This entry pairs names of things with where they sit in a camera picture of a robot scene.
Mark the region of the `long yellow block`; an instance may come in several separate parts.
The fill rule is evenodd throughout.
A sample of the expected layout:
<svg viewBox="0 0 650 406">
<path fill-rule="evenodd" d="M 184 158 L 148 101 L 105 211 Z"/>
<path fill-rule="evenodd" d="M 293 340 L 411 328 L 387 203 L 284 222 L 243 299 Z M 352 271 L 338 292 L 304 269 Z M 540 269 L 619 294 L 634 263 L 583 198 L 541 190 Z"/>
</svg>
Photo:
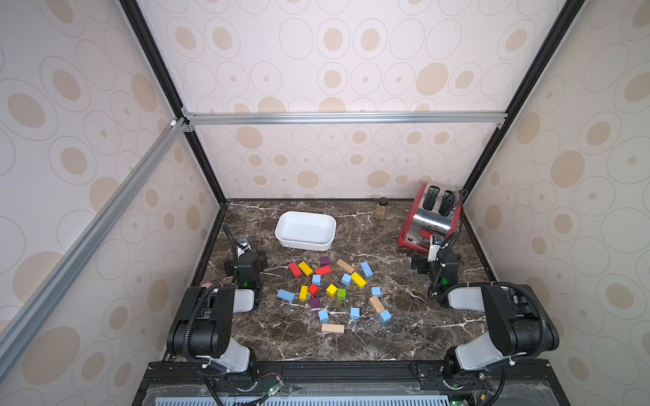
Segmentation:
<svg viewBox="0 0 650 406">
<path fill-rule="evenodd" d="M 360 276 L 357 272 L 351 274 L 352 281 L 359 288 L 364 288 L 367 285 L 367 281 Z"/>
<path fill-rule="evenodd" d="M 308 277 L 310 277 L 314 273 L 312 268 L 306 262 L 299 263 L 298 267 Z"/>
</svg>

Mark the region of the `long red block left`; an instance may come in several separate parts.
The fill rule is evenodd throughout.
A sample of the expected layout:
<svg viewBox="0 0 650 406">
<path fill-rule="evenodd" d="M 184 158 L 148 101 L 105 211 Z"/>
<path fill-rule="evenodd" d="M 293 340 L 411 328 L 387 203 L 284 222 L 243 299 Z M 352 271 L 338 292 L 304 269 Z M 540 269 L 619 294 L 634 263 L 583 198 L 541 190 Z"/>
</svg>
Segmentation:
<svg viewBox="0 0 650 406">
<path fill-rule="evenodd" d="M 292 262 L 288 265 L 289 271 L 292 273 L 294 277 L 300 277 L 302 275 L 301 269 L 298 267 L 298 265 L 295 262 Z"/>
</svg>

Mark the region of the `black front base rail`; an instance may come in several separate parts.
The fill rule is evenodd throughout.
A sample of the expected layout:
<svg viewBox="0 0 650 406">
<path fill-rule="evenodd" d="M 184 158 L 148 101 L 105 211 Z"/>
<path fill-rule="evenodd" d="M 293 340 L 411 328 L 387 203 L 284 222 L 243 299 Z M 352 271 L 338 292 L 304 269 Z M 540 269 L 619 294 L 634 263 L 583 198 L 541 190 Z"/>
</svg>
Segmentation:
<svg viewBox="0 0 650 406">
<path fill-rule="evenodd" d="M 171 404 L 196 396 L 203 404 L 567 405 L 548 360 L 444 374 L 441 361 L 258 361 L 226 374 L 198 363 L 153 362 L 133 403 Z"/>
</svg>

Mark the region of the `long tan block upper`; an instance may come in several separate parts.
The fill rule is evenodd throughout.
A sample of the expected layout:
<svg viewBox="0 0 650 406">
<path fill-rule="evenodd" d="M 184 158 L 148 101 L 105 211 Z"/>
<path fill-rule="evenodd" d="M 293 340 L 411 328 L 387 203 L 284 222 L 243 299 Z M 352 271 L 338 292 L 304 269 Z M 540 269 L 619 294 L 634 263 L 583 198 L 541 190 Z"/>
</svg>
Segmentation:
<svg viewBox="0 0 650 406">
<path fill-rule="evenodd" d="M 352 275 L 355 273 L 355 267 L 352 267 L 349 263 L 345 262 L 342 259 L 337 260 L 337 266 L 344 270 L 345 273 Z"/>
</svg>

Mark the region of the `long tan block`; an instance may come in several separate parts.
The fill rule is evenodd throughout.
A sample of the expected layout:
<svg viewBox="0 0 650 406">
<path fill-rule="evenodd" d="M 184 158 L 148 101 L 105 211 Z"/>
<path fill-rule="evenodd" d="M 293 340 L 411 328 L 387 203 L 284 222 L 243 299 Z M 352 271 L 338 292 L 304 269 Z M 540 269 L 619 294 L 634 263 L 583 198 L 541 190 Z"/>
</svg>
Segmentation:
<svg viewBox="0 0 650 406">
<path fill-rule="evenodd" d="M 352 267 L 349 263 L 345 262 L 342 259 L 337 260 L 337 266 L 344 270 L 345 273 L 352 275 L 355 273 L 355 267 Z"/>
<path fill-rule="evenodd" d="M 340 325 L 340 324 L 323 323 L 322 324 L 322 332 L 323 333 L 344 334 L 345 333 L 345 327 L 343 325 Z"/>
</svg>

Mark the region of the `red silver toaster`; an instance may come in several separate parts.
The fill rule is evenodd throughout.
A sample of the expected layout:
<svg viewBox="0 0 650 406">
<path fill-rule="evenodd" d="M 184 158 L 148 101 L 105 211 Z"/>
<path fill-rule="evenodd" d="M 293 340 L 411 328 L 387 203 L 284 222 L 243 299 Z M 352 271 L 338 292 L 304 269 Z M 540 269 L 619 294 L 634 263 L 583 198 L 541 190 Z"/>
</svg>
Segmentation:
<svg viewBox="0 0 650 406">
<path fill-rule="evenodd" d="M 460 228 L 466 197 L 465 189 L 423 184 L 401 227 L 398 244 L 427 254 L 431 239 L 437 244 Z"/>
</svg>

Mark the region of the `long yellow block right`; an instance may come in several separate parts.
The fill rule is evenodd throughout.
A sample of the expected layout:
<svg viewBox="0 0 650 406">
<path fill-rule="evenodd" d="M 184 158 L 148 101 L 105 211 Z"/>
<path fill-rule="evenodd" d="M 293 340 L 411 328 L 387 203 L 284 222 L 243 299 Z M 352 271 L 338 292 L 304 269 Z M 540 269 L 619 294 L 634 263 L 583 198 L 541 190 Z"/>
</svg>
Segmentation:
<svg viewBox="0 0 650 406">
<path fill-rule="evenodd" d="M 351 274 L 352 281 L 359 288 L 364 288 L 367 285 L 367 281 L 360 276 L 357 272 Z"/>
</svg>

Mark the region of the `silver horizontal frame bar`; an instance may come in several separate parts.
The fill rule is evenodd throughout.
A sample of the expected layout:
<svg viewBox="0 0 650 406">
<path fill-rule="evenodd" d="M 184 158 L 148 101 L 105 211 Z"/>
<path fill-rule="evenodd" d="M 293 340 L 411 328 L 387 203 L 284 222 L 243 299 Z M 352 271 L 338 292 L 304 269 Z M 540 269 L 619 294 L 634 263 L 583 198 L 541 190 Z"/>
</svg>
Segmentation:
<svg viewBox="0 0 650 406">
<path fill-rule="evenodd" d="M 191 113 L 191 125 L 391 125 L 391 123 L 503 123 L 506 112 Z"/>
</svg>

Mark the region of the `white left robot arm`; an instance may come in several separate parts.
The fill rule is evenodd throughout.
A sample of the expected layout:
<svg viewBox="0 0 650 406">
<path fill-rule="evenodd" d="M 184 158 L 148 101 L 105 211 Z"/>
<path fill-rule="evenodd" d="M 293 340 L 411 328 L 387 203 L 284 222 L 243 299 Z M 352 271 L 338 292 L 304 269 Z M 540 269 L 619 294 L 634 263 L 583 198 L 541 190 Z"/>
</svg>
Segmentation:
<svg viewBox="0 0 650 406">
<path fill-rule="evenodd" d="M 254 372 L 251 349 L 232 337 L 235 314 L 257 309 L 262 302 L 261 272 L 267 267 L 263 251 L 247 250 L 228 262 L 231 284 L 190 287 L 179 305 L 167 336 L 167 351 L 221 373 Z"/>
</svg>

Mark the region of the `long red block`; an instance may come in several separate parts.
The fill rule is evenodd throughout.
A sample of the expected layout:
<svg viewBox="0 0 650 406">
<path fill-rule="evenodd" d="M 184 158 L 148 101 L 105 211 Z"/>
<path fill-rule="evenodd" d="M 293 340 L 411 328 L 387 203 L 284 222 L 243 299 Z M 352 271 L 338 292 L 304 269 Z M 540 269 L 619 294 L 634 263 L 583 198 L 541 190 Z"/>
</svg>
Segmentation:
<svg viewBox="0 0 650 406">
<path fill-rule="evenodd" d="M 294 277 L 300 277 L 302 275 L 301 269 L 298 267 L 298 265 L 295 262 L 292 262 L 288 265 L 289 271 L 292 273 Z"/>
<path fill-rule="evenodd" d="M 332 272 L 332 269 L 331 269 L 330 265 L 327 265 L 327 266 L 318 268 L 315 271 L 315 274 L 320 275 L 320 276 L 324 276 L 324 275 L 330 274 L 331 272 Z"/>
</svg>

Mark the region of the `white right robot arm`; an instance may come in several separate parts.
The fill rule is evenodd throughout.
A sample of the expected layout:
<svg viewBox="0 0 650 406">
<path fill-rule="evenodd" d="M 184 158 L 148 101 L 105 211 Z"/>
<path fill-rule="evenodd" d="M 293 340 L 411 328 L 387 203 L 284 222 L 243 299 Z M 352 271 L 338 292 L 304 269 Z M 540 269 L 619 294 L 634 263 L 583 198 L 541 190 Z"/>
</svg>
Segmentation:
<svg viewBox="0 0 650 406">
<path fill-rule="evenodd" d="M 433 258 L 416 254 L 411 269 L 430 277 L 428 298 L 443 308 L 484 314 L 487 331 L 447 350 L 441 377 L 453 382 L 464 372 L 514 365 L 560 346 L 560 334 L 541 300 L 526 284 L 458 282 L 460 257 L 453 251 Z"/>
</svg>

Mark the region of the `small brown spice jar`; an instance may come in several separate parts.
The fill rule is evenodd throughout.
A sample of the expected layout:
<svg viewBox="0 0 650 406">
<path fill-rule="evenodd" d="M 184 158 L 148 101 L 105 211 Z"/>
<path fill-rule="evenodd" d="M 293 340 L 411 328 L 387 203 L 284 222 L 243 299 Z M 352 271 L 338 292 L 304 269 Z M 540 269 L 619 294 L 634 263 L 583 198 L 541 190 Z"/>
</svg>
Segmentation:
<svg viewBox="0 0 650 406">
<path fill-rule="evenodd" d="M 388 205 L 389 205 L 389 199 L 386 197 L 380 197 L 377 200 L 375 216 L 378 220 L 380 221 L 384 220 Z"/>
</svg>

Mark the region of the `long red block middle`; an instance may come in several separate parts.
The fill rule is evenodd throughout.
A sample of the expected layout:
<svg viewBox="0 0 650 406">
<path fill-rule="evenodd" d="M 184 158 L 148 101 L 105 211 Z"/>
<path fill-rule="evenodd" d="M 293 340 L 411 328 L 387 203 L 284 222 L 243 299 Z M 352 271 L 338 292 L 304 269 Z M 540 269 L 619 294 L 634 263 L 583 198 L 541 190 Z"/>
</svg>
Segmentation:
<svg viewBox="0 0 650 406">
<path fill-rule="evenodd" d="M 331 269 L 330 265 L 327 265 L 327 266 L 318 268 L 315 271 L 315 274 L 320 275 L 320 276 L 324 276 L 324 275 L 330 274 L 331 272 L 332 272 L 332 269 Z"/>
</svg>

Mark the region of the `white rectangular dish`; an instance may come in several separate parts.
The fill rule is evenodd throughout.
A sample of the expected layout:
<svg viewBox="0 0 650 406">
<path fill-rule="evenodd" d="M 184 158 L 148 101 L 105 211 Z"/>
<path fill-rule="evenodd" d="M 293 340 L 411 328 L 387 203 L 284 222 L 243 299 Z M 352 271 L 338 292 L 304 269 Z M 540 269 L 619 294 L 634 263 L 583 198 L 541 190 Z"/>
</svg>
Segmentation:
<svg viewBox="0 0 650 406">
<path fill-rule="evenodd" d="M 331 248 L 337 222 L 329 215 L 288 211 L 275 228 L 275 237 L 284 248 L 324 252 Z"/>
</svg>

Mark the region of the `long blue block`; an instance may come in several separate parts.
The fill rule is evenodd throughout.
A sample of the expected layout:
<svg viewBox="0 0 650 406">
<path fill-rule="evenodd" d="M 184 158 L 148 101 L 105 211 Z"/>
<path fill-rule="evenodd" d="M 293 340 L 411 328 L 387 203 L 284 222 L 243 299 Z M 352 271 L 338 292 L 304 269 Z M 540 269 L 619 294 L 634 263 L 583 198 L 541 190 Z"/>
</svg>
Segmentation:
<svg viewBox="0 0 650 406">
<path fill-rule="evenodd" d="M 277 298 L 288 303 L 293 303 L 296 298 L 296 295 L 284 289 L 279 289 L 277 293 Z"/>
<path fill-rule="evenodd" d="M 360 267 L 362 269 L 362 272 L 363 272 L 365 278 L 369 278 L 369 277 L 373 276 L 372 268 L 370 267 L 370 265 L 367 262 L 362 262 L 360 264 Z"/>
</svg>

